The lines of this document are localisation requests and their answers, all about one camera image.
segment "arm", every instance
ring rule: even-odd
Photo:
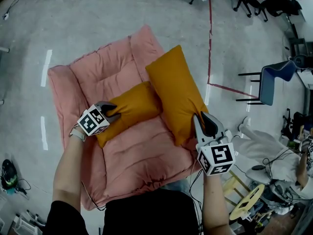
[[[302,154],[300,163],[296,170],[297,181],[304,188],[309,180],[308,172],[307,172],[307,158],[308,155],[306,153]]]
[[[75,128],[85,134],[79,126]],[[68,145],[61,157],[53,181],[52,201],[60,200],[80,212],[81,162],[84,142],[77,136],[69,138]]]
[[[202,221],[205,235],[229,235],[229,217],[219,175],[203,174]]]
[[[302,141],[304,140],[304,133],[303,133],[304,125],[300,126],[300,132],[299,132],[299,140]]]

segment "table leg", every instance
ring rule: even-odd
[[[5,47],[1,47],[1,46],[0,46],[0,51],[3,51],[3,52],[6,52],[6,53],[9,53],[10,49],[5,48]]]

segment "blue chair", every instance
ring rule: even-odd
[[[237,99],[236,101],[260,101],[258,103],[248,104],[267,104],[273,105],[275,78],[280,77],[289,82],[297,70],[297,66],[293,61],[285,61],[278,64],[264,66],[261,72],[242,73],[239,76],[259,75],[260,80],[251,80],[251,82],[259,82],[259,97],[251,99]]]

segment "shoe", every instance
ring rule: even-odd
[[[225,130],[225,136],[227,137],[227,139],[228,139],[228,142],[231,142],[232,141],[232,139],[233,139],[233,134],[231,133],[231,131],[230,130]]]
[[[251,126],[251,118],[250,117],[245,117],[243,122],[238,126],[238,130],[241,132],[241,128],[244,126]]]

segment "black shirt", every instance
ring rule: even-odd
[[[106,204],[103,234],[199,234],[192,199],[186,194],[158,189]],[[85,221],[71,205],[54,201],[44,235],[87,235]]]

